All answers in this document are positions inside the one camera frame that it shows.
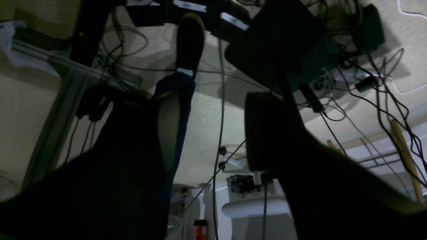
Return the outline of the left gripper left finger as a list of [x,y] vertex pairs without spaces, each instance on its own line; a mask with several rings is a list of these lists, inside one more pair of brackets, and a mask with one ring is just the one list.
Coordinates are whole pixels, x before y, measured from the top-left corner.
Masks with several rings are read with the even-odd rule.
[[93,149],[1,204],[2,240],[130,240],[163,168],[151,100],[116,105]]

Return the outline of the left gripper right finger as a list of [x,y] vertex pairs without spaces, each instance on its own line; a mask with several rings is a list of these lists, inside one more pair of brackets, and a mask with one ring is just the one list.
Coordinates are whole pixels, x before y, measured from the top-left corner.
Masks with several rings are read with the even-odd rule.
[[299,240],[425,240],[426,207],[319,143],[270,94],[245,101],[250,170],[278,179]]

